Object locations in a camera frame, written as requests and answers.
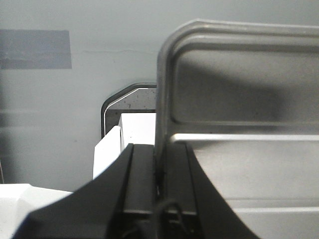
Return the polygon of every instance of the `metal plate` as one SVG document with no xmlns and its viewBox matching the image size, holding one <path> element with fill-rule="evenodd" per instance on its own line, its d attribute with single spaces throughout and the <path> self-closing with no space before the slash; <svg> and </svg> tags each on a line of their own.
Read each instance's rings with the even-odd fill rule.
<svg viewBox="0 0 319 239">
<path fill-rule="evenodd" d="M 156 155 L 215 133 L 318 140 L 318 90 L 318 27 L 190 23 L 159 54 Z"/>
</svg>

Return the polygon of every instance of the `white surface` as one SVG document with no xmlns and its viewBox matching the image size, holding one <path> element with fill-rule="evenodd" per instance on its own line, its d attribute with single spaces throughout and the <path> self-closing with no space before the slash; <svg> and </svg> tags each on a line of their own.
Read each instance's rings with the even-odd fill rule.
<svg viewBox="0 0 319 239">
<path fill-rule="evenodd" d="M 9 239 L 25 216 L 71 194 L 30 184 L 0 184 L 0 239 Z"/>
<path fill-rule="evenodd" d="M 129 143 L 155 144 L 156 113 L 123 113 L 121 127 L 121 150 Z"/>
<path fill-rule="evenodd" d="M 108 168 L 121 153 L 119 126 L 114 126 L 94 148 L 93 179 Z"/>
</svg>

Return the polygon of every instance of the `stainless steel tray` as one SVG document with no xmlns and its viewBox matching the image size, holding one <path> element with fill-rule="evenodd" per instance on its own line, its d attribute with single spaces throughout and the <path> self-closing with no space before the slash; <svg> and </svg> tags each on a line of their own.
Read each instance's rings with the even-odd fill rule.
<svg viewBox="0 0 319 239">
<path fill-rule="evenodd" d="M 185 25 L 159 54 L 157 111 L 157 157 L 191 143 L 226 199 L 319 205 L 318 27 Z"/>
</svg>

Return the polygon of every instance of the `gray wall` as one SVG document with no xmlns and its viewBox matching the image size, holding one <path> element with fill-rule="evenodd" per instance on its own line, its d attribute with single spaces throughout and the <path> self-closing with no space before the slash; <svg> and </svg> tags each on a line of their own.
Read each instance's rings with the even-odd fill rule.
<svg viewBox="0 0 319 239">
<path fill-rule="evenodd" d="M 72 69 L 1 70 L 7 183 L 73 191 L 92 177 L 104 100 L 156 80 L 160 45 L 195 19 L 319 24 L 315 0 L 1 0 L 0 29 L 68 30 Z"/>
</svg>

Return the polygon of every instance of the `black machine part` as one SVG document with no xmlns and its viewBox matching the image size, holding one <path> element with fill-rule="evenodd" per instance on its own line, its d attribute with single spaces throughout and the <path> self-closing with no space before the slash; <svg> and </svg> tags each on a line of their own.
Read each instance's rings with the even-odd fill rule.
<svg viewBox="0 0 319 239">
<path fill-rule="evenodd" d="M 129 144 L 100 176 L 30 213 L 13 239 L 257 239 L 211 184 L 191 147 Z"/>
</svg>

